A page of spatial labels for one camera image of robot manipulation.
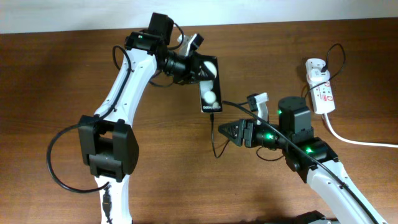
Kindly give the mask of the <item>black Galaxy flip phone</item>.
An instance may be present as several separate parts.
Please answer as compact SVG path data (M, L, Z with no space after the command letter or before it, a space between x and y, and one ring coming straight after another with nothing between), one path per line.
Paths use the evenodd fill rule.
M217 67L217 77L214 80L199 82L201 112L220 113L223 109L221 104L221 87L220 74L218 71L218 60L215 56L209 55L201 55L201 60L211 61Z

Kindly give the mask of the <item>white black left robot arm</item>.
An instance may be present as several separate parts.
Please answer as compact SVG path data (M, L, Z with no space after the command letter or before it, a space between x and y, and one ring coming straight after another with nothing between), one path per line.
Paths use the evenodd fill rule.
M178 85L198 84L202 112L222 110L217 58L197 53L203 37L181 35L179 52L167 48L169 39L169 35L132 32L121 48L123 64L108 96L94 116L79 120L83 162L99 187L102 223L132 223L129 178L139 157L133 120L156 71L172 76Z

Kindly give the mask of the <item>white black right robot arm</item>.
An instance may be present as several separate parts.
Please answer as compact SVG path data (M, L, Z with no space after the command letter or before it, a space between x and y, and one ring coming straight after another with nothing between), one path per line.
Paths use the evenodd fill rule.
M239 104L223 104L250 118L222 124L218 132L239 147L280 149L290 170L323 199L340 223L386 222L350 179L337 153L314 135L310 110L303 98L279 100L278 124Z

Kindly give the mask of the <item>white charger adapter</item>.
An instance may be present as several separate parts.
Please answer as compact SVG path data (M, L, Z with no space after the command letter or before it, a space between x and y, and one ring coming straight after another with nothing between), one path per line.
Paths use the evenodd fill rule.
M318 68L313 68L307 72L307 81L309 82L309 84L326 82L329 80L329 78L330 73L328 70L322 72Z

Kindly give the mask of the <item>white power strip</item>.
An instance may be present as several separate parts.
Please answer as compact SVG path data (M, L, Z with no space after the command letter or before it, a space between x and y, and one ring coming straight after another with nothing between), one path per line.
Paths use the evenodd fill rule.
M325 65L326 62L320 58L310 58L305 63L307 72L313 68L318 68L322 71ZM327 114L335 110L335 102L329 80L314 84L309 84L308 82L308 85L311 89L310 94L315 114Z

